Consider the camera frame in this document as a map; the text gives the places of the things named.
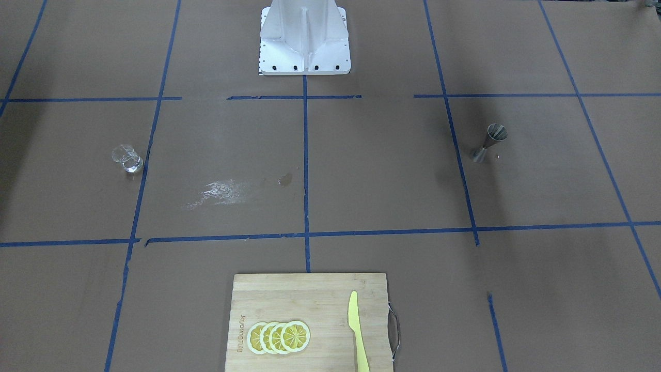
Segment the lemon slice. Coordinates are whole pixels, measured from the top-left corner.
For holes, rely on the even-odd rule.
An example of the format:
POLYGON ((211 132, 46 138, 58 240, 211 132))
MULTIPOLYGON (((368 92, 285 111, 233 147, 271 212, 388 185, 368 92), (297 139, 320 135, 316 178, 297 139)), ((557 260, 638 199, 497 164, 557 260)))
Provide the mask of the lemon slice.
POLYGON ((266 351, 262 346, 262 337, 261 332, 263 328, 267 325, 266 322, 257 322, 248 330, 248 349, 257 355, 265 354, 266 351))
POLYGON ((280 334, 280 342, 288 352, 300 352, 307 348, 311 339, 308 325, 299 320, 286 323, 280 334))
POLYGON ((271 345, 271 332, 278 324, 279 322, 265 323, 265 325, 263 325, 262 329, 260 330, 259 342, 264 353, 277 354, 271 345))
POLYGON ((271 332, 267 337, 269 341, 269 348, 276 354, 288 354, 290 351, 286 349, 281 341, 281 334, 285 328, 285 323, 277 323, 274 327, 271 328, 271 332))

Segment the clear glass measuring cup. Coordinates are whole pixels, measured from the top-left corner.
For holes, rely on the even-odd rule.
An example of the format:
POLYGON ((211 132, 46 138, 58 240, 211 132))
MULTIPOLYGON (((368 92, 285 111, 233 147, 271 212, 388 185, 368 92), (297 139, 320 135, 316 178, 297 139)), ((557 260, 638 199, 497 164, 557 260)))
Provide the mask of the clear glass measuring cup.
POLYGON ((111 153, 111 157, 113 162, 118 163, 128 174, 137 174, 142 171, 144 166, 142 157, 130 145, 116 146, 111 153))

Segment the bamboo cutting board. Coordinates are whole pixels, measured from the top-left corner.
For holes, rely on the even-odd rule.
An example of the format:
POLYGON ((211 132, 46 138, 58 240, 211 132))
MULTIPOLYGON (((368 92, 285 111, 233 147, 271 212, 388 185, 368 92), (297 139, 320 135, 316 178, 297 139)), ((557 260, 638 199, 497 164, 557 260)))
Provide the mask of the bamboo cutting board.
POLYGON ((385 273, 236 274, 228 323, 226 371, 357 371, 348 305, 357 291, 362 338, 371 371, 394 370, 385 273), (311 330, 303 351, 257 355, 248 330, 257 322, 299 320, 311 330))

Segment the steel double jigger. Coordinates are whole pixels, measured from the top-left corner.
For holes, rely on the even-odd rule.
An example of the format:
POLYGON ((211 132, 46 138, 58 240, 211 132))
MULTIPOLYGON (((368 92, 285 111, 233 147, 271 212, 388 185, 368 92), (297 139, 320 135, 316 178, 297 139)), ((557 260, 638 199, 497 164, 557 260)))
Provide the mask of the steel double jigger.
POLYGON ((500 142, 505 141, 508 137, 508 130, 504 125, 501 124, 490 124, 486 130, 486 136, 482 145, 479 148, 476 148, 470 154, 470 158, 475 163, 481 163, 484 161, 488 149, 500 142))

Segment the yellow plastic knife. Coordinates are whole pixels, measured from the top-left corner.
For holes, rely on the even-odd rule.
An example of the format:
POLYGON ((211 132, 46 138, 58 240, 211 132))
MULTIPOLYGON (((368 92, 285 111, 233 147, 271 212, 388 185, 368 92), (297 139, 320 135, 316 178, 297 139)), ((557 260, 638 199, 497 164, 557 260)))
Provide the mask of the yellow plastic knife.
POLYGON ((370 371, 364 341, 362 338, 357 291, 352 290, 348 305, 349 327, 354 333, 357 371, 370 371))

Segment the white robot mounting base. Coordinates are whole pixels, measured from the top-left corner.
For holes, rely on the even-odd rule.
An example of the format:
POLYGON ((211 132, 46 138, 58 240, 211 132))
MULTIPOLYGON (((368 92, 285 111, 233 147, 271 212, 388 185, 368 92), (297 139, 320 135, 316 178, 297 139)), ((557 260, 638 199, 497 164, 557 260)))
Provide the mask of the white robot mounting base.
POLYGON ((260 75, 345 75, 352 70, 345 8, 335 1, 273 1, 261 10, 260 75))

